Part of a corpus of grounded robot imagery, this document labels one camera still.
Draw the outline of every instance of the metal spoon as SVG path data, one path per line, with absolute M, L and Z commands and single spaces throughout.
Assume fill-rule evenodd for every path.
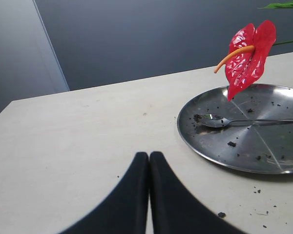
M 202 125 L 211 128 L 223 128 L 228 126 L 232 122 L 293 122 L 293 118 L 285 119 L 268 119 L 268 118 L 258 118 L 258 119 L 234 119 L 229 120 L 225 117 L 219 115 L 197 115 L 196 121 L 200 122 Z

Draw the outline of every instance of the metal plate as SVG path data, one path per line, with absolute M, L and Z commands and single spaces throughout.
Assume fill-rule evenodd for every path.
M 195 114 L 218 114 L 229 119 L 293 118 L 293 89 L 254 84 L 230 102 L 227 90 L 221 87 L 207 91 L 183 107 L 177 120 L 183 140 L 199 155 L 229 168 L 262 174 L 293 173 L 293 123 L 235 124 L 213 129 L 193 118 Z M 229 146 L 230 141 L 236 146 Z

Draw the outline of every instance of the red anthurium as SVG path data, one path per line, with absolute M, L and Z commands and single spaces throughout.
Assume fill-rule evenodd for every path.
M 229 45 L 229 54 L 214 71 L 216 73 L 226 64 L 228 101 L 263 75 L 266 58 L 275 39 L 275 26 L 269 20 L 264 21 L 256 30 L 250 23 L 234 35 Z

